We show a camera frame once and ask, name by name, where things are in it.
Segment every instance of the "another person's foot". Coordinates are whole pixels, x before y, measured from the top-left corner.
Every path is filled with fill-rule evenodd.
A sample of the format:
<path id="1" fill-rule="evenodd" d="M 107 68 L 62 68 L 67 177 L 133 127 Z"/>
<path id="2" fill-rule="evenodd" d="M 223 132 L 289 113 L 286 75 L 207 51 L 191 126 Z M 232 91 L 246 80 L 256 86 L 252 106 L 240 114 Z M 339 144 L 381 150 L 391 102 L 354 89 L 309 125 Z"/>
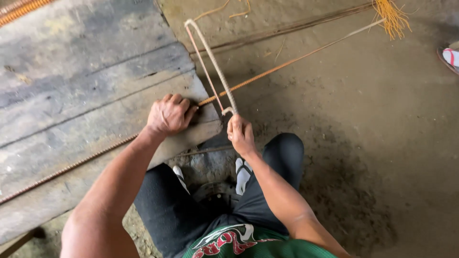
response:
<path id="1" fill-rule="evenodd" d="M 172 170 L 174 171 L 174 173 L 177 175 L 180 183 L 182 184 L 183 188 L 185 188 L 185 190 L 188 192 L 188 194 L 190 193 L 188 191 L 188 189 L 186 188 L 186 185 L 185 185 L 185 180 L 183 179 L 183 173 L 182 173 L 182 170 L 178 167 L 178 166 L 174 166 L 172 168 Z"/>
<path id="2" fill-rule="evenodd" d="M 236 193 L 243 195 L 246 191 L 246 183 L 253 174 L 253 169 L 247 161 L 236 159 Z"/>

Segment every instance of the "dirt floor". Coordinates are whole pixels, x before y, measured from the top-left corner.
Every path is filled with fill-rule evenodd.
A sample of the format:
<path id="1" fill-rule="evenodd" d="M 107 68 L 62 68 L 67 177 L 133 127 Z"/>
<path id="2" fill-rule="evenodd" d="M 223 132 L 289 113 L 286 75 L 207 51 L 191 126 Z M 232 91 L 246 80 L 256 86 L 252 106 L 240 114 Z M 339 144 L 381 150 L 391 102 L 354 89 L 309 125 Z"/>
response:
<path id="1" fill-rule="evenodd" d="M 183 22 L 224 2 L 159 0 L 177 38 L 190 50 Z M 213 45 L 362 3 L 251 1 L 247 16 L 229 18 L 247 9 L 243 1 L 231 0 L 224 10 L 197 23 Z M 413 32 L 406 31 L 404 39 L 390 41 L 382 28 L 373 28 L 257 80 L 234 96 L 240 113 L 253 123 L 260 149 L 280 132 L 293 132 L 303 140 L 305 173 L 300 191 L 350 253 L 455 257 L 459 77 L 435 51 L 459 40 L 459 2 L 397 4 L 406 4 L 406 12 L 417 10 L 409 16 Z M 236 85 L 369 24 L 374 15 L 373 10 L 365 11 L 220 51 L 216 57 L 229 84 Z M 234 152 L 225 151 L 171 164 L 185 167 L 185 180 L 196 186 L 228 178 L 234 159 Z M 33 240 L 12 257 L 58 257 L 65 216 L 44 225 L 47 240 Z M 141 257 L 160 256 L 134 208 L 125 226 Z"/>

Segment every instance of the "wooden table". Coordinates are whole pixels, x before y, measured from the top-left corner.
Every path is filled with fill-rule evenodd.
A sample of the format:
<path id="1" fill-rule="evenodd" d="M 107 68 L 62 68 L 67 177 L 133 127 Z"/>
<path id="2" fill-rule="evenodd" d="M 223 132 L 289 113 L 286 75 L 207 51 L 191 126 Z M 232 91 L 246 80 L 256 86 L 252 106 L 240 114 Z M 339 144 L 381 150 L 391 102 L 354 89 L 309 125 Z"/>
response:
<path id="1" fill-rule="evenodd" d="M 153 0 L 57 0 L 0 28 L 5 197 L 139 132 L 166 93 L 208 97 Z M 212 105 L 150 167 L 213 137 Z M 74 208 L 123 147 L 0 206 L 0 244 Z"/>

